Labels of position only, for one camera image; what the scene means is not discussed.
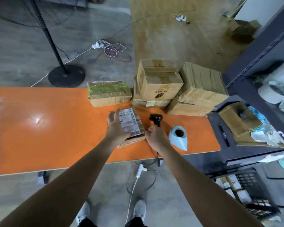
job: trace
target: white wall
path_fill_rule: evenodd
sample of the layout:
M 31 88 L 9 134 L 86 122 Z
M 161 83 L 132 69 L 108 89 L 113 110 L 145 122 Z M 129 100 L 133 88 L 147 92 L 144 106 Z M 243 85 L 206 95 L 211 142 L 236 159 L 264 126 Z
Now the white wall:
M 257 37 L 283 8 L 284 0 L 247 0 L 235 19 L 245 21 L 257 19 L 262 25 L 254 34 L 254 37 Z

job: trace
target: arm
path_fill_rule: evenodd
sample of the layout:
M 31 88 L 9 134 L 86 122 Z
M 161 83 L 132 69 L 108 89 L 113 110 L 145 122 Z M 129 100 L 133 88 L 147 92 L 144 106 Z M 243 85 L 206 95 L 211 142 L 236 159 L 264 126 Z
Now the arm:
M 0 226 L 70 226 L 113 149 L 129 137 L 119 109 L 107 118 L 105 138 L 72 167 L 23 202 Z
M 176 178 L 193 212 L 204 227 L 263 227 L 239 202 L 186 161 L 156 125 L 146 133 L 149 145 L 159 152 Z

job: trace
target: leg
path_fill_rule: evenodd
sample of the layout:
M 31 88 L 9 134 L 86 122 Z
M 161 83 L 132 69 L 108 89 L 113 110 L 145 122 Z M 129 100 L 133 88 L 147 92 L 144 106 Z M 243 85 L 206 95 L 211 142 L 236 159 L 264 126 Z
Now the leg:
M 90 213 L 89 203 L 88 201 L 85 201 L 76 217 L 76 222 L 78 227 L 97 227 L 90 219 L 88 219 L 89 213 Z
M 146 203 L 142 199 L 138 200 L 133 209 L 133 219 L 126 223 L 125 227 L 146 227 L 143 224 L 146 214 Z

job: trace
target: white sneaker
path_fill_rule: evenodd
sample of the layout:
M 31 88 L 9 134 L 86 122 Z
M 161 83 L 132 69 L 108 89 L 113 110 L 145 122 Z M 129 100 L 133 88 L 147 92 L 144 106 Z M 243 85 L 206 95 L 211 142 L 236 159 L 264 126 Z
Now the white sneaker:
M 146 214 L 146 203 L 142 199 L 139 199 L 133 209 L 133 218 L 140 217 L 144 221 Z
M 89 213 L 90 213 L 89 203 L 88 201 L 85 201 L 76 217 L 77 226 L 79 226 L 80 222 L 83 221 L 85 218 L 89 217 Z

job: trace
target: logo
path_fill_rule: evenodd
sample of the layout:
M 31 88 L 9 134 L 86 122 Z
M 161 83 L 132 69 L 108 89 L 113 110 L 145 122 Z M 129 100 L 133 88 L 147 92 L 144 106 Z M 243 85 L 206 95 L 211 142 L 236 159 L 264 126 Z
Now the logo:
M 162 97 L 163 95 L 164 95 L 164 93 L 160 93 L 160 94 L 156 95 L 155 98 L 160 98 L 160 97 Z

